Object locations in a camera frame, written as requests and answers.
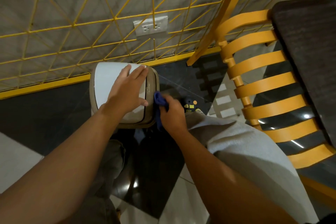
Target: table top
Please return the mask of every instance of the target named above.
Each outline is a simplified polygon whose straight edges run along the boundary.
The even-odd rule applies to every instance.
[[[336,0],[279,2],[272,23],[321,128],[336,146]]]

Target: yellow baseboard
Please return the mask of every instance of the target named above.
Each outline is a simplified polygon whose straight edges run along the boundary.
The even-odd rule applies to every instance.
[[[220,50],[221,49],[219,47],[208,48],[208,50],[205,51],[203,55],[220,52]],[[171,57],[167,57],[167,58],[146,61],[146,62],[143,62],[141,64],[147,65],[147,66],[158,66],[158,65],[163,65],[163,64],[175,62],[175,61],[188,59],[193,54],[194,54],[194,51],[193,52],[187,52],[187,53],[184,53],[184,54],[180,54],[180,55],[177,55],[177,56],[171,56]],[[38,84],[38,85],[27,86],[27,87],[24,87],[24,88],[8,90],[8,91],[0,92],[0,100],[5,99],[5,98],[11,98],[11,97],[19,96],[19,95],[29,94],[29,93],[33,93],[33,92],[38,92],[38,91],[42,91],[42,90],[49,90],[49,89],[53,89],[53,88],[57,88],[57,87],[67,86],[67,85],[71,85],[71,84],[74,84],[74,83],[85,82],[85,81],[89,81],[89,80],[90,80],[90,74],[85,74],[85,75],[80,75],[80,76],[67,78],[67,79],[61,79],[61,80],[57,80],[57,81],[53,81],[53,82],[46,82],[46,83],[42,83],[42,84]]]

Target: leg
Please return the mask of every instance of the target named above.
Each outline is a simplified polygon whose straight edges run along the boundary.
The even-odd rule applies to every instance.
[[[298,223],[317,215],[287,156],[265,133],[235,120],[186,115],[190,133],[226,165],[258,186]]]
[[[110,200],[113,180],[124,165],[125,149],[117,140],[110,140],[104,152],[95,180],[86,198],[70,223],[120,224],[116,209]]]

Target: forearm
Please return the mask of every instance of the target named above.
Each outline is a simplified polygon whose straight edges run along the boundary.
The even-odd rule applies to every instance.
[[[112,109],[114,116],[109,115]],[[73,214],[122,116],[113,103],[102,106],[0,196],[0,219],[4,223],[56,223]]]
[[[186,130],[172,135],[214,223],[296,223]]]

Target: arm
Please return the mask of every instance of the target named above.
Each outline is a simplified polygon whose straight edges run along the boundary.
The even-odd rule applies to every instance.
[[[0,195],[2,223],[57,223],[72,215],[94,180],[105,147],[122,117],[139,105],[148,69],[126,66],[97,113]]]
[[[214,223],[296,223],[268,200],[250,181],[212,155],[187,130],[178,100],[164,96],[169,110],[160,107],[161,121],[176,141],[199,195]]]

